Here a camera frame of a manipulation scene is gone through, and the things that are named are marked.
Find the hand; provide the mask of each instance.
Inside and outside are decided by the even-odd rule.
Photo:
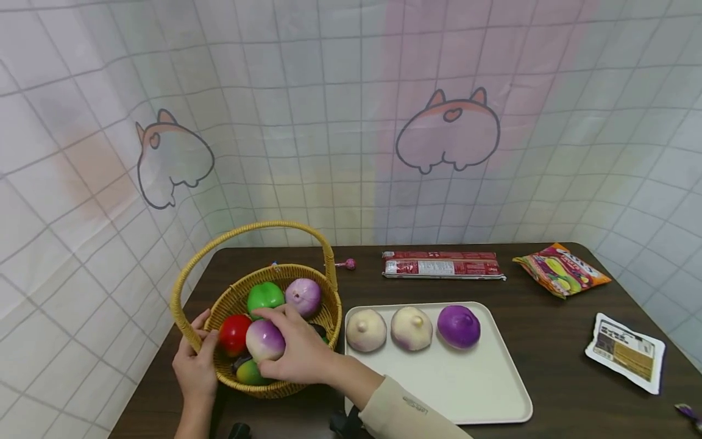
[[[286,344],[285,353],[279,360],[258,363],[263,377],[298,384],[327,384],[331,363],[339,354],[322,341],[295,308],[281,305],[275,309],[255,309],[252,313],[273,322],[283,334]]]
[[[209,316],[210,310],[206,309],[191,324],[203,340],[200,353],[195,353],[190,342],[183,337],[173,358],[173,370],[183,392],[185,404],[211,404],[217,393],[214,351],[219,331],[207,332],[202,329]]]

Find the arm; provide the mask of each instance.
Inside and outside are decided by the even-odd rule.
[[[173,359],[173,370],[183,392],[183,413],[180,415],[175,439],[207,439],[210,431],[212,407],[217,393],[217,376],[213,363],[217,345],[217,331],[203,331],[210,310],[205,310],[192,321],[192,327],[203,339],[197,354],[185,337],[180,340]]]
[[[330,350],[294,308],[283,305],[253,313],[271,320],[286,342],[279,360],[259,363],[263,376],[334,387],[361,410],[361,420],[376,439],[470,439],[392,378]]]

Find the lollipop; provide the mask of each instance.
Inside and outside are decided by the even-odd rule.
[[[356,269],[356,261],[349,258],[344,262],[335,263],[334,266],[335,267],[346,267],[347,270],[355,270]]]
[[[678,412],[682,413],[683,416],[685,416],[692,422],[692,425],[699,433],[702,433],[702,419],[698,418],[697,415],[694,414],[692,408],[689,405],[676,404],[675,408]]]

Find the red package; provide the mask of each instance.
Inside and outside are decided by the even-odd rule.
[[[502,279],[495,253],[477,251],[384,251],[385,277]]]

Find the pink lollipop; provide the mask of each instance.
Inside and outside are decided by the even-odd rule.
[[[355,270],[356,269],[356,261],[353,259],[349,258],[344,262],[337,262],[334,264],[336,267],[346,267],[347,270]]]

